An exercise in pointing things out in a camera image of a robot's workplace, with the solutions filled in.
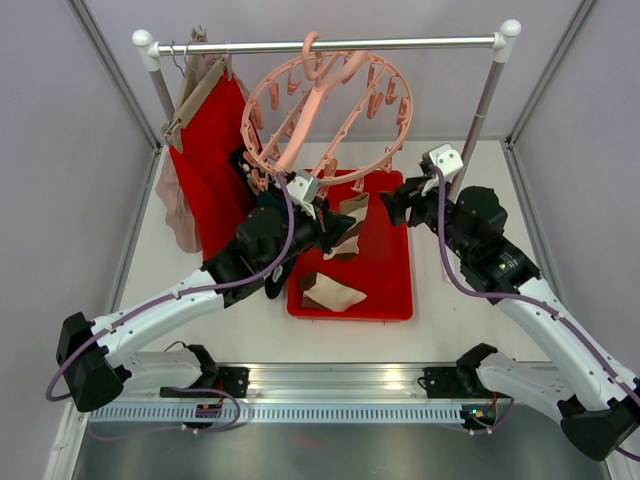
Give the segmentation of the teal christmas sock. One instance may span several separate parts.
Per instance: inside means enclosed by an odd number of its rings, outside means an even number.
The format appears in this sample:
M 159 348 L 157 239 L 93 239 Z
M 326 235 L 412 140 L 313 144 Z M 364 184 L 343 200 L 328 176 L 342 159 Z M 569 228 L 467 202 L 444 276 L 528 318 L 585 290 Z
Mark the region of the teal christmas sock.
M 253 167 L 249 162 L 242 162 L 246 185 L 256 200 L 258 207 L 273 208 L 284 218 L 287 217 L 287 206 L 284 195 L 277 180 L 271 175 Z

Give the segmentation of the brown beige striped sock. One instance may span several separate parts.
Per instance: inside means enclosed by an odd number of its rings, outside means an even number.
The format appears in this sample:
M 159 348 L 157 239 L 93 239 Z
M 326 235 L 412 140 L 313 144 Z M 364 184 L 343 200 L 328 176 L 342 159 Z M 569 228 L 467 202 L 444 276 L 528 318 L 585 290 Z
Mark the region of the brown beige striped sock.
M 368 213 L 370 195 L 365 192 L 355 197 L 343 200 L 339 212 L 351 217 L 354 224 L 340 237 L 329 253 L 323 255 L 325 261 L 350 261 L 359 255 L 359 236 Z

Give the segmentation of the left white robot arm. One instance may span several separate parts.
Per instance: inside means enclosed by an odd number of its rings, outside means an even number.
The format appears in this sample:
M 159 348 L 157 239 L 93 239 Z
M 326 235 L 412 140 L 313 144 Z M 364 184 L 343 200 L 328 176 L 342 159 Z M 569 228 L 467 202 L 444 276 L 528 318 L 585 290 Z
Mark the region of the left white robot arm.
M 266 285 L 277 267 L 315 247 L 328 249 L 355 224 L 349 215 L 322 211 L 283 213 L 256 208 L 231 241 L 177 285 L 129 309 L 87 319 L 78 312 L 63 323 L 56 361 L 47 386 L 49 401 L 59 400 L 54 386 L 63 381 L 64 399 L 91 412 L 121 396 L 178 396 L 189 390 L 210 395 L 218 367 L 201 345 L 152 352 L 147 345 L 178 327 L 227 309 Z

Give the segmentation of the black sports sock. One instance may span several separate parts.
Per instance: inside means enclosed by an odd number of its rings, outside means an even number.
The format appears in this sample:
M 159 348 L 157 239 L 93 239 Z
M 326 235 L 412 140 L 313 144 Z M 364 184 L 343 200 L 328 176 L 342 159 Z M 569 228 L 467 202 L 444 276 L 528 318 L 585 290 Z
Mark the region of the black sports sock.
M 282 264 L 265 278 L 264 289 L 268 299 L 273 300 L 280 295 L 290 273 L 291 267 L 288 264 Z
M 231 153 L 230 164 L 233 167 L 236 175 L 244 182 L 246 189 L 252 196 L 257 196 L 259 193 L 259 187 L 253 177 L 253 167 L 245 159 L 244 154 L 246 149 L 244 147 L 239 148 Z

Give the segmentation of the pink round clip hanger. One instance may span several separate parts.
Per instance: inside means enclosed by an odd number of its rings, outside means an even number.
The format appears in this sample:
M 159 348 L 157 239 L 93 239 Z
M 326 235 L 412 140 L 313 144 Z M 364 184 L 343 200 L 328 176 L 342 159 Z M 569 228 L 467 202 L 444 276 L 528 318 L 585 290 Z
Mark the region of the pink round clip hanger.
M 365 176 L 388 173 L 413 117 L 413 95 L 404 75 L 384 57 L 366 50 L 315 51 L 316 32 L 301 53 L 264 77 L 250 94 L 240 132 L 252 188 L 264 191 L 278 173 L 307 169 L 320 190 L 347 183 L 364 188 Z M 380 153 L 341 164 L 347 139 L 365 124 L 392 124 L 397 133 Z

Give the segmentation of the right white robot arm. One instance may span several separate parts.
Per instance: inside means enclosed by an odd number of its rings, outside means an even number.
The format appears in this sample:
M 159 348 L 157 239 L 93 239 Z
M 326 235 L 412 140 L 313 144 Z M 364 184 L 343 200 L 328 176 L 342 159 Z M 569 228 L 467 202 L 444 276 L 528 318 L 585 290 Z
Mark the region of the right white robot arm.
M 617 452 L 637 460 L 623 444 L 639 430 L 638 375 L 597 344 L 539 268 L 505 237 L 508 214 L 492 189 L 467 187 L 451 201 L 439 186 L 423 193 L 425 184 L 414 177 L 381 194 L 391 223 L 426 225 L 438 238 L 441 258 L 454 254 L 460 261 L 460 272 L 449 276 L 454 286 L 514 320 L 559 371 L 543 373 L 479 344 L 457 362 L 459 388 L 506 395 L 538 411 L 590 459 Z

